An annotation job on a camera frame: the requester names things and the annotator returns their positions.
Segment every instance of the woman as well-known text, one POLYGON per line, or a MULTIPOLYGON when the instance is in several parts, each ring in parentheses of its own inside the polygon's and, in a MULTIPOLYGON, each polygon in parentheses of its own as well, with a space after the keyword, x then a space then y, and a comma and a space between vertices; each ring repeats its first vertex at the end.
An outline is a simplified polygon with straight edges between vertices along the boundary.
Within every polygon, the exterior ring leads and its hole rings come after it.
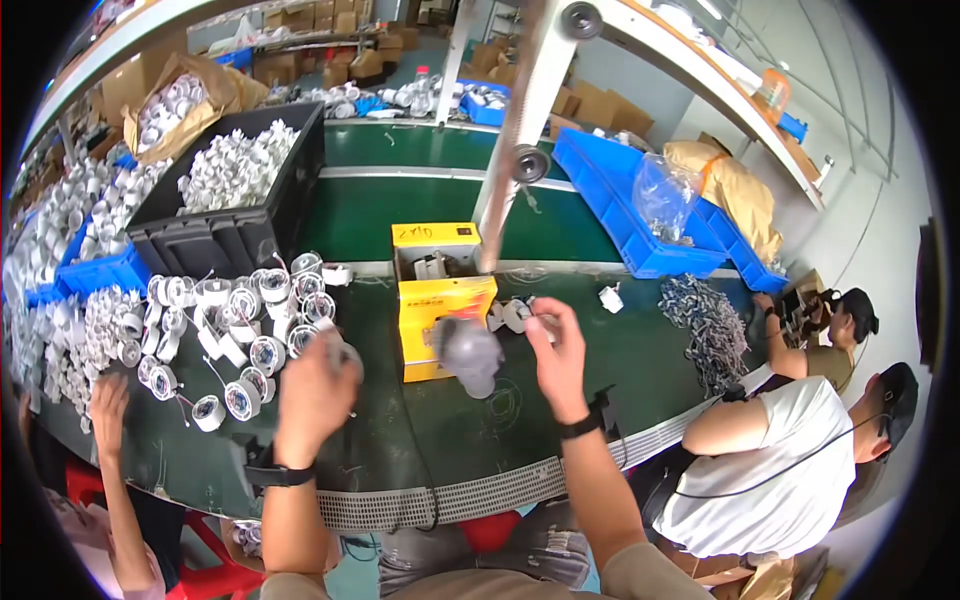
POLYGON ((813 321, 822 323, 829 318, 827 337, 830 346, 820 346, 816 337, 806 349, 788 348, 780 335, 780 317, 774 313, 774 301, 766 294, 754 296, 754 302, 766 313, 767 363, 774 373, 803 379, 822 375, 830 382, 837 394, 842 395, 853 377, 853 350, 870 333, 880 331, 880 321, 874 314, 874 305, 867 293, 853 288, 840 297, 835 313, 820 299, 816 299, 813 321))

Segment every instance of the hair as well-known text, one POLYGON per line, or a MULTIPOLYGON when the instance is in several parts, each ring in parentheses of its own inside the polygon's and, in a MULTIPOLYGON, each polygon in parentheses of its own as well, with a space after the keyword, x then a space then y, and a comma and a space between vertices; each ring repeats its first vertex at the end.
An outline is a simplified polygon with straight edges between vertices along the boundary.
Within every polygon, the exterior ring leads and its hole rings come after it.
POLYGON ((852 288, 840 297, 843 311, 853 318, 853 340, 863 344, 867 334, 880 332, 880 319, 874 314, 874 305, 870 297, 860 288, 852 288))

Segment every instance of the hand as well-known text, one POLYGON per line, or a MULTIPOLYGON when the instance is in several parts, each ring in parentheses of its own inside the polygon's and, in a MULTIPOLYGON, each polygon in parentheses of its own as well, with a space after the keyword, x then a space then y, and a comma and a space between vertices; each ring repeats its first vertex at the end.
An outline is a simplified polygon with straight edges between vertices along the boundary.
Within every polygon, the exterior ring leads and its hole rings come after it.
POLYGON ((768 308, 774 307, 773 299, 767 296, 766 294, 755 294, 754 302, 756 303, 757 306, 759 306, 763 310, 763 312, 766 312, 768 308))
POLYGON ((347 422, 356 401, 360 368, 347 360, 335 371, 327 355, 329 344, 327 336, 318 335, 280 374, 274 454, 287 468, 313 465, 320 446, 347 422))
POLYGON ((537 355, 537 381, 550 403, 554 419, 564 424, 583 420, 589 414, 584 399, 587 345, 580 333, 577 315, 572 308, 553 298, 534 300, 533 314, 535 317, 527 319, 524 325, 530 346, 537 355), (555 329, 556 345, 550 344, 547 327, 555 329))
POLYGON ((93 421, 93 437, 97 441, 101 465, 120 460, 123 414, 129 402, 125 375, 111 373, 97 379, 90 400, 90 419, 93 421))

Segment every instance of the plastic bottle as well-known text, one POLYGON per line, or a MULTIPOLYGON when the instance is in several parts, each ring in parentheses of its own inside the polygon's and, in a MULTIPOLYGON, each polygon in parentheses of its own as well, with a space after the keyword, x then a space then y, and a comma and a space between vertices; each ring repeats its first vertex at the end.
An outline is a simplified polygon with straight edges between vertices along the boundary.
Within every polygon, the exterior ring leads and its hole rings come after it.
POLYGON ((423 65, 417 67, 417 77, 410 87, 410 116, 425 117, 430 111, 430 97, 433 95, 430 89, 428 67, 423 65))

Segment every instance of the tan shirt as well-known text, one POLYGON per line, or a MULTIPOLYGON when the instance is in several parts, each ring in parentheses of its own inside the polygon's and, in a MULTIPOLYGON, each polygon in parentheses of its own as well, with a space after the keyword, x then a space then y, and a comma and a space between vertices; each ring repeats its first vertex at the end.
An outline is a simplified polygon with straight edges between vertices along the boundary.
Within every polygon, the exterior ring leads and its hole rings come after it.
POLYGON ((853 365, 845 350, 833 346, 806 347, 806 375, 821 375, 841 396, 850 384, 853 365))
MULTIPOLYGON (((415 582, 390 600, 709 600, 710 594, 644 541, 617 552, 600 574, 601 594, 570 591, 517 571, 468 569, 415 582)), ((261 600, 330 600, 324 587, 298 573, 278 573, 260 589, 261 600)))

